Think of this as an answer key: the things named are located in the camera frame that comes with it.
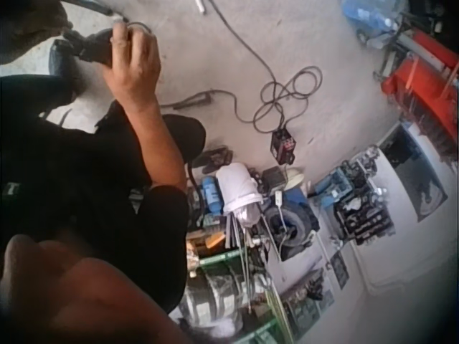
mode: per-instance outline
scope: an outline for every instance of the concrete floor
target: concrete floor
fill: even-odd
[[[289,125],[298,142],[294,166],[304,168],[306,179],[316,181],[331,167],[370,143],[375,143],[394,124],[397,114],[373,81],[381,52],[359,46],[354,30],[341,14],[339,0],[216,0],[223,14],[241,37],[271,66],[281,82],[299,69],[317,65],[323,85],[310,98],[306,114]],[[110,4],[133,21],[144,22],[157,35],[163,64],[160,102],[181,100],[209,88],[232,91],[239,98],[240,115],[251,118],[260,105],[260,88],[269,75],[260,63],[227,31],[207,5],[199,14],[193,0],[112,0]],[[111,25],[111,19],[65,4],[70,21],[84,35]],[[12,64],[2,75],[47,74],[52,39]],[[111,95],[97,66],[80,62],[87,90],[69,108],[66,128],[94,131],[94,124],[108,109]],[[307,90],[308,81],[299,82]],[[301,102],[285,102],[287,117],[295,115]],[[49,117],[58,122],[67,108]],[[275,165],[270,135],[256,133],[251,125],[237,121],[232,101],[216,97],[213,105],[179,111],[197,118],[208,132],[207,146],[225,144],[235,160],[257,167]],[[262,128],[276,123],[273,115]]]

